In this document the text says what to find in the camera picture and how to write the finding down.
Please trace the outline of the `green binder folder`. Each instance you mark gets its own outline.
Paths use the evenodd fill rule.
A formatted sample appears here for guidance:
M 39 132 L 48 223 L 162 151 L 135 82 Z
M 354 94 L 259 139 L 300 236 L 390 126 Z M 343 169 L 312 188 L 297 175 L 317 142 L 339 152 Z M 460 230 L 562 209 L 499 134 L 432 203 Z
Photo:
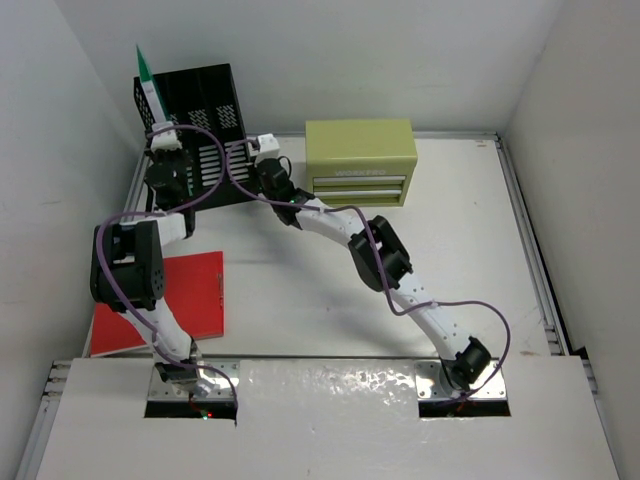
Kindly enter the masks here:
M 144 97 L 149 106 L 152 123 L 165 123 L 167 121 L 166 109 L 157 89 L 157 84 L 147 60 L 139 46 L 136 46 L 138 73 Z

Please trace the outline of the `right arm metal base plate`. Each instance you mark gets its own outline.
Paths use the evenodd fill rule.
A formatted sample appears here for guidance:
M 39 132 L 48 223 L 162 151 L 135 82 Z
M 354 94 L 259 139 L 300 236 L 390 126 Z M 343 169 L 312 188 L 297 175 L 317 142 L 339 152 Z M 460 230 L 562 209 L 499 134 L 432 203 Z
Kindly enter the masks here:
M 460 391 L 452 387 L 446 379 L 441 362 L 437 358 L 417 360 L 414 363 L 415 387 L 419 401 L 438 403 L 454 400 Z M 508 394 L 498 359 L 493 358 L 489 365 L 470 386 L 468 395 L 472 401 L 507 401 Z

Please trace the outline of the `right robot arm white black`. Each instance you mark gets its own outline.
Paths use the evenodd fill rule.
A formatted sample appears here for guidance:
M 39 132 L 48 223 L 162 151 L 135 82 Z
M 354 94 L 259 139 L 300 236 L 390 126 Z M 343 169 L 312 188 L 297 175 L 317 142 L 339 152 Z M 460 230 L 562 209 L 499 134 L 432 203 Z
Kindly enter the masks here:
M 255 170 L 261 193 L 281 222 L 345 247 L 363 283 L 385 295 L 394 315 L 409 316 L 426 334 L 451 388 L 469 394 L 491 354 L 428 295 L 390 222 L 380 215 L 368 219 L 355 206 L 326 205 L 296 187 L 276 158 L 257 162 Z

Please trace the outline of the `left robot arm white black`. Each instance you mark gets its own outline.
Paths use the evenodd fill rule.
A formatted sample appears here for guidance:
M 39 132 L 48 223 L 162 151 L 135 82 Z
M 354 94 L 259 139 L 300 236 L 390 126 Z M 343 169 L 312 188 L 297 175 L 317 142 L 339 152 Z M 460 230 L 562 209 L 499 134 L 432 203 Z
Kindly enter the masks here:
M 94 230 L 90 290 L 98 304 L 126 319 L 154 349 L 160 379 L 186 391 L 201 373 L 195 340 L 178 324 L 165 299 L 163 247 L 192 236 L 195 211 L 171 211 L 191 197 L 190 160 L 182 150 L 149 150 L 144 181 L 156 208 L 136 221 L 106 221 Z

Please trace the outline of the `olive green drawer toolbox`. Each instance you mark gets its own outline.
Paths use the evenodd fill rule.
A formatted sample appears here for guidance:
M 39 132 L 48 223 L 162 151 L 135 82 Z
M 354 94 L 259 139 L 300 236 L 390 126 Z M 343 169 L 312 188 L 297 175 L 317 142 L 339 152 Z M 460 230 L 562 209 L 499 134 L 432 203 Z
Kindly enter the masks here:
M 418 152 L 407 118 L 309 120 L 307 190 L 330 206 L 405 203 Z

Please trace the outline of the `red folder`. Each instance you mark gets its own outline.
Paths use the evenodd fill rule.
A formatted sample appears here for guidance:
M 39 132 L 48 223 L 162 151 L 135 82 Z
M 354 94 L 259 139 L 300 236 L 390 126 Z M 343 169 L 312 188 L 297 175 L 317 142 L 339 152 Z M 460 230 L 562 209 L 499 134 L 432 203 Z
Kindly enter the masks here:
M 224 256 L 221 251 L 164 260 L 165 299 L 179 325 L 194 339 L 224 335 Z M 94 309 L 89 354 L 104 356 L 143 348 L 145 342 L 120 314 Z

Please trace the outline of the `black three-slot file rack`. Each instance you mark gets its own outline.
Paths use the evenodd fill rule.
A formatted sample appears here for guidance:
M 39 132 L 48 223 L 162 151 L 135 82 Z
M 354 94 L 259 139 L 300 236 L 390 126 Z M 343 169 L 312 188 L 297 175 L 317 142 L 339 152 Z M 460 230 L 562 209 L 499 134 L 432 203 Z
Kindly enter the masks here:
M 227 173 L 256 194 L 259 182 L 249 165 L 248 147 L 238 143 L 246 135 L 231 65 L 159 73 L 154 80 L 169 119 L 210 131 L 231 154 Z M 219 178 L 220 151 L 208 137 L 197 132 L 181 131 L 179 138 L 188 158 L 188 188 L 198 197 Z

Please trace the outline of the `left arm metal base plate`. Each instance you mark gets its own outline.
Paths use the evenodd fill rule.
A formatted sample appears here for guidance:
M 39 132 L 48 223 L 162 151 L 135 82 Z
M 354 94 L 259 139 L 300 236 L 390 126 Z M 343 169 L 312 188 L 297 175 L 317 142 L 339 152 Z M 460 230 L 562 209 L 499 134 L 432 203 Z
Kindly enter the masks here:
M 158 363 L 152 370 L 147 400 L 194 403 L 233 402 L 231 386 L 239 385 L 240 363 L 227 358 L 205 358 L 198 369 Z

